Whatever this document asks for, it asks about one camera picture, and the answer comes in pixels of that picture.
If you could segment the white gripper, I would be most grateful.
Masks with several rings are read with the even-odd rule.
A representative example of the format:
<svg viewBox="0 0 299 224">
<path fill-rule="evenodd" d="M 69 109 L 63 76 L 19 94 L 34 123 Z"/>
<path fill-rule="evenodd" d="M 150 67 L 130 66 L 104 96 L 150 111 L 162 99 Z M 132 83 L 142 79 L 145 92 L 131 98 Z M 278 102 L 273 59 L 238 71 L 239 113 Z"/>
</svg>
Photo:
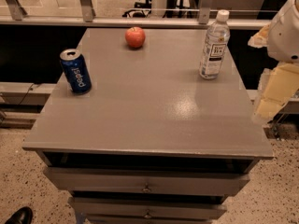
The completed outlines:
<svg viewBox="0 0 299 224">
<path fill-rule="evenodd" d="M 268 55 L 279 61 L 261 74 L 252 120 L 271 121 L 299 90 L 299 10 L 298 0 L 287 0 L 270 25 L 265 25 L 248 42 L 253 48 L 267 46 Z"/>
</svg>

